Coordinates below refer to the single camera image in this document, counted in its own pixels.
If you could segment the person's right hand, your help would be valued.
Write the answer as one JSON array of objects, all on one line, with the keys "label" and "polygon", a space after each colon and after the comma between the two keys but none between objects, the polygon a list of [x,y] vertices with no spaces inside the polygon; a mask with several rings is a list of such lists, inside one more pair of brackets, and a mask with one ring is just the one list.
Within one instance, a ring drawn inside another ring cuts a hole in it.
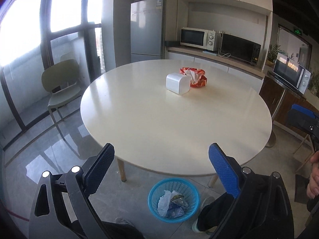
[{"label": "person's right hand", "polygon": [[319,170],[318,170],[318,159],[319,151],[317,151],[310,159],[312,164],[312,171],[307,186],[307,196],[310,199],[314,199],[319,194]]}]

